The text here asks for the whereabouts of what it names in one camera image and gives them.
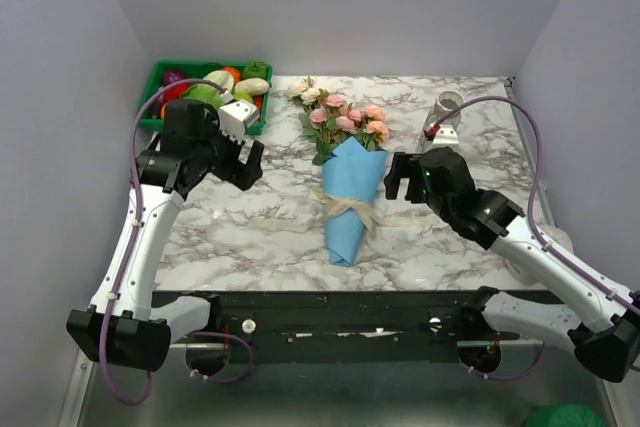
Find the beige ribbon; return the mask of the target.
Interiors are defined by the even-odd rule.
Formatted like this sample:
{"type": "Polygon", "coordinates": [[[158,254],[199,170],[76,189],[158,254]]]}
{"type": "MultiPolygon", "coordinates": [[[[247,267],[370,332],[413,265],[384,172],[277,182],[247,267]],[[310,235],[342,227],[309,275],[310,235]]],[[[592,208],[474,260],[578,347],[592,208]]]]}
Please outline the beige ribbon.
{"type": "Polygon", "coordinates": [[[305,223],[296,223],[282,218],[252,218],[242,227],[267,231],[286,231],[305,233],[309,229],[330,220],[336,220],[346,213],[355,213],[367,230],[375,231],[377,227],[420,227],[430,228],[439,223],[435,214],[417,217],[378,216],[370,203],[355,198],[336,197],[323,192],[320,188],[312,188],[308,199],[324,205],[324,213],[305,223]]]}

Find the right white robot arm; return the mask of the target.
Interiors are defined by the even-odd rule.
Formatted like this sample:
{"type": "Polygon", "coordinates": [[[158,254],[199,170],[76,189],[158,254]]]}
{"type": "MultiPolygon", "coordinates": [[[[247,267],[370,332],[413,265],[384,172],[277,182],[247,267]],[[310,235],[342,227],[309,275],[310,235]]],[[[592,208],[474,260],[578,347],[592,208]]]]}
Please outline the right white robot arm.
{"type": "Polygon", "coordinates": [[[405,198],[426,204],[459,236],[524,268],[559,299],[557,305],[481,287],[460,314],[480,339],[491,331],[540,340],[574,354],[595,376],[620,383],[639,356],[639,295],[588,266],[543,233],[503,194],[476,187],[464,158],[450,147],[397,153],[384,179],[387,199],[409,181],[405,198]]]}

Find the peach rose stem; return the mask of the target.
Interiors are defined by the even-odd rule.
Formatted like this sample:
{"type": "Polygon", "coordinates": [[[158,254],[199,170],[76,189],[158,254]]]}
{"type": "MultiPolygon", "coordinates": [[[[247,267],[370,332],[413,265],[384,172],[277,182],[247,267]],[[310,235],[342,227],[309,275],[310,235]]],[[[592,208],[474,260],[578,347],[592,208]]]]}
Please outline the peach rose stem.
{"type": "Polygon", "coordinates": [[[386,115],[381,107],[367,106],[362,113],[365,146],[368,150],[376,150],[390,138],[386,124],[386,115]]]}

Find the white rose stem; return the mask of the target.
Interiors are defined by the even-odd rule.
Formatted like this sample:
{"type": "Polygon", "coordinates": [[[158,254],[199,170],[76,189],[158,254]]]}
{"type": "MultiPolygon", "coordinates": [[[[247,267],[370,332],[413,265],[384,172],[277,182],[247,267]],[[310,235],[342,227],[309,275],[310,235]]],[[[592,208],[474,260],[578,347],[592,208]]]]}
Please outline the white rose stem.
{"type": "Polygon", "coordinates": [[[324,91],[315,85],[311,77],[296,80],[286,89],[286,95],[304,107],[317,106],[324,91]]]}

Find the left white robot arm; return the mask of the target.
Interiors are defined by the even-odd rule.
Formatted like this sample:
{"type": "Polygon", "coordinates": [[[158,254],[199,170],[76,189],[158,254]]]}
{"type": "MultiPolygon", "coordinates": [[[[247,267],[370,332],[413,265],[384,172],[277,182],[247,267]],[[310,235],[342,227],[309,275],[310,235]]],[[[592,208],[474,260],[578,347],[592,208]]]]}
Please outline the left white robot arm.
{"type": "Polygon", "coordinates": [[[247,160],[239,158],[258,117],[245,100],[219,108],[189,99],[167,104],[162,132],[134,158],[127,216],[108,271],[88,308],[71,311],[67,320],[89,359],[155,372],[171,344],[189,334],[201,342],[220,334],[222,319],[203,297],[188,294],[153,307],[154,280],[174,221],[207,175],[242,191],[261,177],[261,143],[252,144],[247,160]]]}

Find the blue wrapping paper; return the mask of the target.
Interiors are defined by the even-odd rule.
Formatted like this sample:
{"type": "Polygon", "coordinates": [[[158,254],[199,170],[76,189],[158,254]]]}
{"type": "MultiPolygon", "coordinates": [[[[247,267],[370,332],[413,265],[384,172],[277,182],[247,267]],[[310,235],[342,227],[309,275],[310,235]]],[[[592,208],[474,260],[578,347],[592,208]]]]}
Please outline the blue wrapping paper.
{"type": "MultiPolygon", "coordinates": [[[[323,191],[336,200],[360,201],[372,207],[384,173],[387,152],[368,151],[354,137],[335,148],[322,168],[323,191]]],[[[352,266],[365,223],[353,208],[326,222],[330,263],[352,266]]]]}

